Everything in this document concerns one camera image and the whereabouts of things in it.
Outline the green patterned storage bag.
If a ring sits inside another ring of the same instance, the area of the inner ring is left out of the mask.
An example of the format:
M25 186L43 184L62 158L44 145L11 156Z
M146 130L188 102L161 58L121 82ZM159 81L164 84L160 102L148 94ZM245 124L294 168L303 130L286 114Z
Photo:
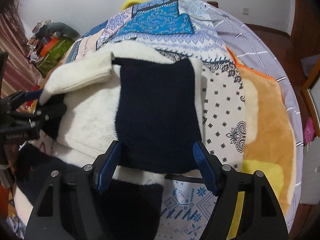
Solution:
M36 64L36 67L43 77L46 77L48 72L59 64L73 43L73 40L70 38L62 37L56 45L48 51L45 57L40 56L40 61Z

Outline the yellow curved plush pillow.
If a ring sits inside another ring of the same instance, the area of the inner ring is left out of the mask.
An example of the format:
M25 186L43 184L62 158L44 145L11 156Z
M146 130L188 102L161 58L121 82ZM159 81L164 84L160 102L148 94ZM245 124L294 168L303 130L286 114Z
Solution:
M145 3L145 2L146 2L146 0L126 0L126 1L122 4L120 10L123 11L123 10L125 10L125 9L127 9L127 8L129 8L129 7L131 7L131 6L134 6L134 5L136 5L136 4Z

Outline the orange yellow plush blanket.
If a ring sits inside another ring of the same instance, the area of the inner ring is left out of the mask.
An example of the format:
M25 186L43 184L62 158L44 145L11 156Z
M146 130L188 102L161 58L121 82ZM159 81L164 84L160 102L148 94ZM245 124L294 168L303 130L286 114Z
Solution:
M242 172L261 170L287 214L296 182L296 140L278 82L245 66L230 51L245 93L246 139Z

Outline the pink curtain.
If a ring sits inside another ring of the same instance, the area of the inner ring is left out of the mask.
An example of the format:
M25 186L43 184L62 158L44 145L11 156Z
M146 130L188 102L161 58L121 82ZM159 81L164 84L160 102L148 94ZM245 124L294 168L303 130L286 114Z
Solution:
M27 46L22 21L15 0L11 0L1 12L1 51L9 53L2 81L1 97L19 90L32 90L41 85L41 73L27 60Z

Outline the brown wooden door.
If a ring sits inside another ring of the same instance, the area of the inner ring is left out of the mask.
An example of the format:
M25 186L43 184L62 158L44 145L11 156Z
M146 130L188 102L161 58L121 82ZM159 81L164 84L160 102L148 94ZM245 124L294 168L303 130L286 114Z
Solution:
M308 0L295 1L291 43L299 59L319 54L319 15Z

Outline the grey checked bed sheet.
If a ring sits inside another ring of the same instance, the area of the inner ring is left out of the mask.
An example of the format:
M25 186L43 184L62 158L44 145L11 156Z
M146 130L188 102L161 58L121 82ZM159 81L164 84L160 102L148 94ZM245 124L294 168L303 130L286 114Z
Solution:
M290 231L300 203L304 147L302 120L295 92L276 56L248 25L212 5L207 6L207 12L217 34L222 38L225 45L246 66L275 78L281 87L284 104L296 140L296 184L290 209L285 218L287 229Z

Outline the white and navy fleece garment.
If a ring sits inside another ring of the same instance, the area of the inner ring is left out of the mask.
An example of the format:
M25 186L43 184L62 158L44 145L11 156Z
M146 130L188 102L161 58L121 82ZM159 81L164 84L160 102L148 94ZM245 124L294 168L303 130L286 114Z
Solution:
M17 201L33 207L25 239L154 239L165 174L196 168L201 70L198 59L172 61L133 41L54 70L39 104L64 95L56 140L72 157L22 149ZM112 142L121 144L120 161L99 193L97 157Z

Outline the blue patchwork bedspread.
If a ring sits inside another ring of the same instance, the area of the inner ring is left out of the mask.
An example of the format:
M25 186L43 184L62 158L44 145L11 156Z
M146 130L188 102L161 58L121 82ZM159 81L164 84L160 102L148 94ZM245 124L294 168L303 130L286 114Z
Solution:
M133 5L87 32L66 62L125 40L150 46L172 61L195 57L202 68L203 142L222 163L240 170L246 140L240 73L212 22L213 7L198 0L155 0ZM199 239L216 203L202 184L168 180L157 239Z

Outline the orange box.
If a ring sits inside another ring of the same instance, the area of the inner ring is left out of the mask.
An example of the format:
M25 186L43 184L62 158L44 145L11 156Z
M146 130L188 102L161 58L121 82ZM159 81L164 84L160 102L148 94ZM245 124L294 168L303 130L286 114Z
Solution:
M44 47L42 48L41 52L40 52L40 55L42 57L45 57L45 55L48 53L48 51L50 51L53 46L56 45L56 43L59 41L58 38L54 38L52 39L51 41L49 41L46 45L44 45Z

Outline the wall power socket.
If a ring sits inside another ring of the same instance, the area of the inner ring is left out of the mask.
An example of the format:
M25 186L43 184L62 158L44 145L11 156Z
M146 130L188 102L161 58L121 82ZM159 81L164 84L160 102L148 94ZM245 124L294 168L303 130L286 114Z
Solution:
M243 8L242 9L242 14L243 15L248 15L249 9L248 8Z

